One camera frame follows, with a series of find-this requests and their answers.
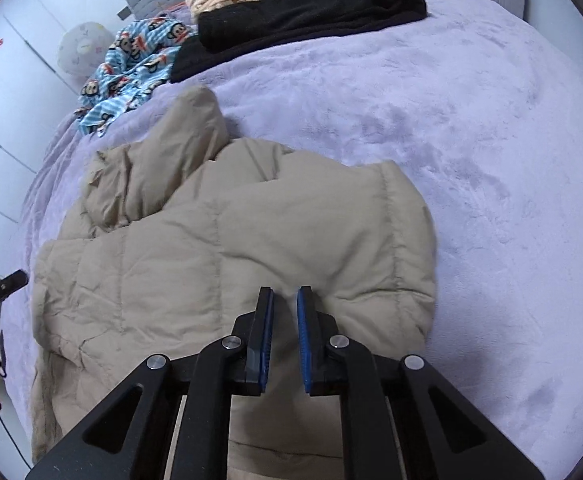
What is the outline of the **beige puffer jacket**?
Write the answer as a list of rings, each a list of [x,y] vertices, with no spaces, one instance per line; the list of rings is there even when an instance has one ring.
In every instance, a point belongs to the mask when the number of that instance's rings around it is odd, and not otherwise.
[[[311,287],[347,334],[398,359],[433,324],[436,235],[394,162],[348,167],[232,139],[213,92],[181,93],[137,143],[97,154],[37,255],[31,396],[41,458],[143,359],[190,356],[277,294],[263,396],[234,402],[233,479],[339,479],[340,410],[303,390],[296,313]]]

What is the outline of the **white wardrobe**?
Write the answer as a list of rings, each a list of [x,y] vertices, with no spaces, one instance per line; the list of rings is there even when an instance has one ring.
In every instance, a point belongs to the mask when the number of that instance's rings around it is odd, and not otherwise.
[[[24,196],[59,123],[74,110],[83,78],[57,63],[64,35],[96,22],[115,32],[125,0],[0,0],[0,278]]]

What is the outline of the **white covered fan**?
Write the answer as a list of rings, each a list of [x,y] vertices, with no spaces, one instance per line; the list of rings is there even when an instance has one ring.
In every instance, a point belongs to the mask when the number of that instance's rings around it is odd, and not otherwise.
[[[99,23],[78,24],[62,37],[57,64],[71,76],[90,76],[104,62],[113,41],[113,33]]]

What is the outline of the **blue monkey print garment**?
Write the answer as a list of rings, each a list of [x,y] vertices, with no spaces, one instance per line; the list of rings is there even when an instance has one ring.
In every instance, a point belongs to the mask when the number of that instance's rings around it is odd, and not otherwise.
[[[196,36],[195,26],[162,16],[122,28],[81,89],[74,112],[78,131],[103,136],[123,114],[145,104],[170,80],[180,46]]]

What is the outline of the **lavender plush bedspread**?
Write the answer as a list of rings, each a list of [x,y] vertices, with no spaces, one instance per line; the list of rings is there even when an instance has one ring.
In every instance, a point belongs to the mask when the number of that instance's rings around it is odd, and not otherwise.
[[[199,77],[232,129],[397,162],[438,235],[427,354],[549,479],[583,457],[583,71],[488,0]]]

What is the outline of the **black folded garment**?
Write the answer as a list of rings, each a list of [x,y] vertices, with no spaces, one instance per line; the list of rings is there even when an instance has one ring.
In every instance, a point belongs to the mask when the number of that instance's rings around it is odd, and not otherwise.
[[[240,56],[282,44],[377,32],[427,18],[426,0],[263,0],[204,12],[174,58],[182,82]]]

